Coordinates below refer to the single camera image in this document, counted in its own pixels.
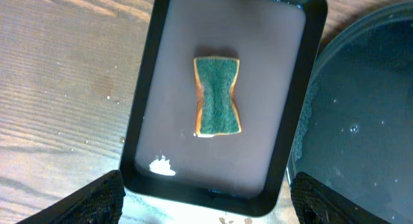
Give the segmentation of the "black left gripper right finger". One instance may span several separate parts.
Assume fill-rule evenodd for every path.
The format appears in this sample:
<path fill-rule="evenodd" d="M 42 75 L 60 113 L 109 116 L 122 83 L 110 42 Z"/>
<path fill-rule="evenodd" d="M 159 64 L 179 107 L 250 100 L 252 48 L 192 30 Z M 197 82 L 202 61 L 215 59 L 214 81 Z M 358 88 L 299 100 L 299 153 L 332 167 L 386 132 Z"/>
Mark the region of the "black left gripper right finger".
<path fill-rule="evenodd" d="M 300 223 L 390 223 L 390 195 L 378 188 L 352 186 L 337 177 L 324 182 L 298 172 L 290 184 Z"/>

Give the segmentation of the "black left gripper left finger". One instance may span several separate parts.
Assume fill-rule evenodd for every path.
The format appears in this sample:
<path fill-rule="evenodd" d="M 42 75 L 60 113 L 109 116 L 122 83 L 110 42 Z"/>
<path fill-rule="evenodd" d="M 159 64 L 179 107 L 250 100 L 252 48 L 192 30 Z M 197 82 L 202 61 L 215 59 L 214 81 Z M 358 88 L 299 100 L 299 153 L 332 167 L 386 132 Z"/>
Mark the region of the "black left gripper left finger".
<path fill-rule="evenodd" d="M 18 224 L 118 224 L 125 197 L 119 170 L 111 170 Z"/>

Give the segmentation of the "green and orange sponge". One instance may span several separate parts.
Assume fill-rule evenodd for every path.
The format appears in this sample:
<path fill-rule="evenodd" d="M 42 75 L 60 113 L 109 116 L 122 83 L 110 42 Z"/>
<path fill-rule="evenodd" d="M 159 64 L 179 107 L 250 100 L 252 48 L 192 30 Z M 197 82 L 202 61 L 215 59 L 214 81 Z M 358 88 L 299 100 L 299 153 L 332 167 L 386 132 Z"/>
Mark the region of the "green and orange sponge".
<path fill-rule="evenodd" d="M 234 57 L 194 58 L 198 137 L 238 134 L 241 122 L 234 98 L 240 60 Z"/>

